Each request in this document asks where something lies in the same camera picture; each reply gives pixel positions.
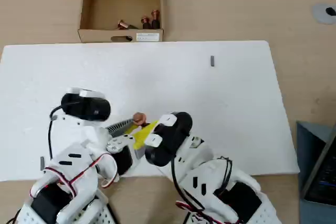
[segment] white label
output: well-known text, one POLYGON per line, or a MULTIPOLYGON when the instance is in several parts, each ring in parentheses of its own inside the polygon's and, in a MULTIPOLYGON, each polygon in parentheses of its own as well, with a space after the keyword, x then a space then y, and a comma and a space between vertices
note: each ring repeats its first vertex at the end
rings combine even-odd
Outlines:
POLYGON ((138 34, 137 33, 136 40, 157 42, 157 41, 160 41, 160 34, 145 34, 145 33, 138 34))

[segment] wooden table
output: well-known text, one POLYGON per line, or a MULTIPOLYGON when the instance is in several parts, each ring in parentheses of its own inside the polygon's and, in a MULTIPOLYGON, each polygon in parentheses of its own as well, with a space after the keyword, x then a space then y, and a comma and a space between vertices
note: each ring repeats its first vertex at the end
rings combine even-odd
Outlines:
MULTIPOLYGON (((336 25, 316 23, 311 6, 336 5, 336 0, 165 2, 166 41, 258 39, 269 42, 294 138, 296 120, 334 123, 336 25)), ((80 42, 79 5, 80 0, 0 0, 0 48, 8 44, 80 42)), ((282 222, 298 224, 297 176, 256 178, 282 222)), ((32 183, 0 183, 2 222, 23 204, 32 183)), ((182 223, 184 212, 174 206, 178 195, 165 178, 123 179, 106 193, 121 223, 182 223)))

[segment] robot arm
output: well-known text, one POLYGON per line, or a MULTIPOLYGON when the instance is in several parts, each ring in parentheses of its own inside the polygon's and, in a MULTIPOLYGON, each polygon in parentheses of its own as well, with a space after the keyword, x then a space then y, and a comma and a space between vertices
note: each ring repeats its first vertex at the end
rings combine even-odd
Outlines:
POLYGON ((187 223, 281 223, 255 179, 214 157, 206 142, 190 132, 185 112, 163 115, 145 140, 145 156, 175 185, 190 212, 187 223))
POLYGON ((176 205, 189 212, 186 223, 281 223, 255 179, 228 158, 215 157, 203 139, 192 135, 189 114, 163 115, 151 124, 137 114, 134 120, 102 128, 90 123, 104 121, 110 113, 101 93, 72 89, 62 104, 74 101, 80 103, 64 112, 83 120, 85 140, 52 159, 32 187, 19 222, 26 222, 29 213, 38 224, 104 223, 103 216, 108 224, 117 223, 98 178, 107 187, 145 156, 174 183, 184 200, 176 205), (139 125, 142 130, 134 133, 139 125))

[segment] white foam board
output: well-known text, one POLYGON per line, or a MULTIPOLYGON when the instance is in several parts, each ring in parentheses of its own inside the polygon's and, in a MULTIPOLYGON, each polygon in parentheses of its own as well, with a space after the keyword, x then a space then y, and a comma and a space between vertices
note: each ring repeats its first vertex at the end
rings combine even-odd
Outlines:
MULTIPOLYGON (((247 173, 299 171, 265 41, 17 45, 5 47, 0 63, 1 181, 41 176, 48 115, 68 87, 106 95, 106 126, 136 111, 149 121, 186 111, 193 133, 247 173)), ((54 126, 54 154, 79 139, 66 123, 54 126)), ((142 160, 130 175, 160 172, 142 160)))

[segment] cardboard box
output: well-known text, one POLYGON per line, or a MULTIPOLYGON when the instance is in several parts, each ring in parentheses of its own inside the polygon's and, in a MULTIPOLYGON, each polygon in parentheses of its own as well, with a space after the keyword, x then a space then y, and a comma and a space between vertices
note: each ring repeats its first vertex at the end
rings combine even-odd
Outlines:
POLYGON ((162 41, 164 27, 163 0, 82 0, 78 34, 81 42, 162 41), (161 29, 117 30, 118 21, 142 28, 141 18, 152 20, 154 9, 160 10, 161 29))

